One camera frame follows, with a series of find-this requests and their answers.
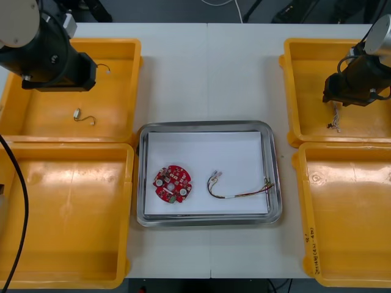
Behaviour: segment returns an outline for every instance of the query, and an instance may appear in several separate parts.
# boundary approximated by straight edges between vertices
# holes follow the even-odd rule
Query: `table surface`
[[[295,149],[278,57],[287,38],[355,38],[367,25],[78,24],[75,37],[138,38],[134,130],[151,122],[261,120],[274,131],[283,214],[256,226],[144,228],[130,222],[130,278],[305,278]],[[0,68],[0,90],[7,71]]]

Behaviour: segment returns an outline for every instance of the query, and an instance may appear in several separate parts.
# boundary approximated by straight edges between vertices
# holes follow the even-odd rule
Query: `yellow bin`
[[[133,149],[116,143],[11,143],[29,192],[30,217],[11,288],[115,288],[126,260]],[[9,210],[0,235],[0,288],[24,217],[21,185],[0,149]]]
[[[304,143],[292,163],[306,273],[324,286],[391,288],[391,144]]]
[[[0,133],[14,142],[131,143],[136,108],[141,43],[136,39],[81,38],[71,41],[97,68],[96,84],[88,92],[23,90],[21,78],[9,75],[0,102]],[[81,109],[76,122],[73,113]]]
[[[391,143],[391,100],[375,101],[367,107],[339,104],[342,131],[327,128],[334,111],[332,103],[322,102],[324,83],[358,42],[301,38],[285,41],[279,63],[284,73],[291,146],[298,147],[303,142]]]

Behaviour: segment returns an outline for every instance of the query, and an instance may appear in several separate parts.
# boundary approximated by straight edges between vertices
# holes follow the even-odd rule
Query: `stainless steel tray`
[[[257,131],[262,138],[263,170],[274,186],[266,192],[267,214],[219,215],[146,215],[145,187],[147,175],[147,150],[149,132],[242,132]],[[269,125],[260,121],[195,121],[151,123],[143,126],[139,142],[139,177],[137,187],[137,221],[143,226],[196,226],[266,224],[279,219],[282,213],[279,173],[273,133]]]

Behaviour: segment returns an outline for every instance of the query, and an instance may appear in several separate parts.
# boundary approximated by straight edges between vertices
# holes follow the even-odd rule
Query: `red circuit board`
[[[162,168],[153,185],[156,187],[156,194],[168,203],[181,203],[188,197],[192,186],[189,173],[182,167],[171,165]]]

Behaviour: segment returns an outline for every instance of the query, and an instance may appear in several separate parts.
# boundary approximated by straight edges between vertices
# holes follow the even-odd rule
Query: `white paper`
[[[243,198],[212,197],[206,183],[215,171],[222,175],[213,193],[229,196],[255,192],[264,185],[259,132],[150,132],[148,134],[145,214],[265,214],[266,194]],[[192,190],[184,202],[166,203],[153,180],[169,165],[183,167]]]

